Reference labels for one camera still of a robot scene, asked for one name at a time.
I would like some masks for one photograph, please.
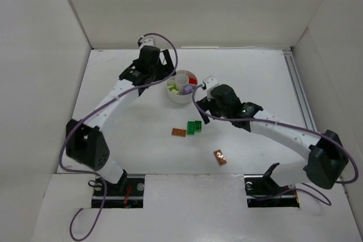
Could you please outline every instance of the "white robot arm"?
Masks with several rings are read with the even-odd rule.
[[[143,86],[170,75],[174,66],[168,50],[160,51],[150,44],[152,39],[145,40],[140,46],[139,58],[124,70],[114,88],[96,107],[117,99],[97,114],[85,121],[71,136],[66,146],[66,154],[75,161],[85,164],[100,174],[114,190],[122,192],[126,185],[127,173],[114,160],[109,158],[110,152],[104,138],[104,132],[121,112],[136,98],[141,96],[145,88],[139,88],[119,95],[135,86]],[[163,53],[165,63],[162,64],[159,56]],[[66,135],[69,135],[78,121],[72,119],[67,123]]]
[[[230,86],[219,84],[212,76],[206,78],[203,84],[207,96],[196,104],[201,109],[200,114],[206,124],[209,119],[203,112],[209,111],[214,117],[228,118],[235,127],[268,137],[302,157],[303,160],[294,164],[273,164],[259,182],[266,183],[269,188],[282,188],[307,181],[324,189],[333,187],[349,162],[339,148],[319,136],[274,124],[286,122],[259,105],[241,103]],[[333,131],[328,130],[324,135],[341,144],[338,135]]]

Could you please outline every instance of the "purple lego brick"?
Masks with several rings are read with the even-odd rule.
[[[184,94],[189,95],[191,92],[193,92],[193,87],[188,85],[184,88]]]

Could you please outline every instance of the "white bowl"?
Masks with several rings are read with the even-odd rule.
[[[189,81],[186,82],[186,76],[188,76],[189,79],[195,79],[197,81],[197,84],[189,84]],[[169,89],[168,86],[169,85],[174,85],[175,88],[179,91],[179,93],[181,93],[180,95],[176,95],[174,93],[172,93]],[[195,89],[198,85],[198,79],[197,77],[190,71],[188,70],[178,70],[176,72],[176,75],[173,77],[170,77],[166,80],[166,92],[169,96],[169,98],[174,101],[175,103],[179,103],[179,104],[186,104],[192,101],[192,95],[193,93],[190,93],[188,95],[183,95],[183,91],[184,88],[186,86],[192,86],[193,89]]]

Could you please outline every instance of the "green lego brick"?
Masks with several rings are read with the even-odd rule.
[[[194,127],[195,127],[194,122],[188,121],[188,129],[187,129],[188,134],[194,135]]]
[[[175,86],[174,85],[168,85],[168,89],[171,91],[171,90],[175,89]]]
[[[195,124],[195,131],[198,133],[201,132],[202,131],[202,121],[195,121],[194,124]]]

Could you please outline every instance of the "white table surface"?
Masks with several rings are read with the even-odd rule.
[[[55,174],[32,242],[71,242],[69,224],[91,204],[92,175]],[[86,242],[361,242],[340,185],[323,190],[333,206],[298,194],[301,208],[248,208],[242,175],[146,175],[143,209],[104,209]],[[97,209],[73,232],[83,237]]]
[[[286,121],[303,125],[282,51],[178,52],[180,69],[190,70],[199,80],[213,74],[219,82],[231,85],[241,101],[260,104]],[[137,50],[92,51],[73,117],[88,114],[137,56]],[[197,97],[204,95],[200,91]],[[192,104],[177,105],[168,99],[164,86],[155,86],[115,121],[105,136],[115,160],[129,173],[166,175],[146,176],[143,209],[105,209],[87,241],[361,241],[341,185],[323,190],[332,207],[299,194],[300,209],[248,209],[242,173],[262,173],[272,163],[294,162],[299,156],[227,122],[212,121],[194,136],[171,136],[172,128],[185,129],[188,120],[200,119]],[[227,160],[222,167],[213,156],[218,149]],[[66,156],[64,162],[82,169]],[[71,241],[69,223],[78,208],[90,207],[92,193],[87,182],[93,178],[53,175],[33,242]],[[79,214],[76,236],[89,230],[96,213],[97,209],[86,209]]]
[[[193,72],[200,82],[214,75],[220,83],[230,85],[242,102],[254,102],[285,121],[303,125],[281,50],[182,49],[178,53],[179,69]],[[73,118],[79,120],[90,113],[137,57],[138,50],[93,50]],[[199,90],[197,98],[205,95]],[[135,100],[105,138],[111,156],[128,173],[263,173],[272,163],[301,160],[288,148],[228,122],[212,121],[202,126],[201,133],[186,138],[171,135],[172,128],[186,129],[193,120],[201,120],[195,106],[172,102],[160,84]],[[228,162],[223,167],[213,155],[219,149]],[[74,169],[87,168],[66,155],[63,160]]]

